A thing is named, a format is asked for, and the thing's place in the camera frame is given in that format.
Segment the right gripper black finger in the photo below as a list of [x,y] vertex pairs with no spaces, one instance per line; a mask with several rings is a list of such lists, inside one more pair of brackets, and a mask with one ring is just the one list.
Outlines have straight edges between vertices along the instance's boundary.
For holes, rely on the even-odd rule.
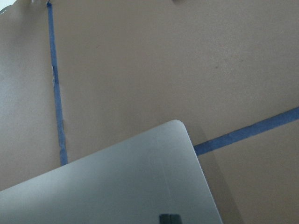
[[160,224],[181,224],[181,216],[179,214],[160,214]]

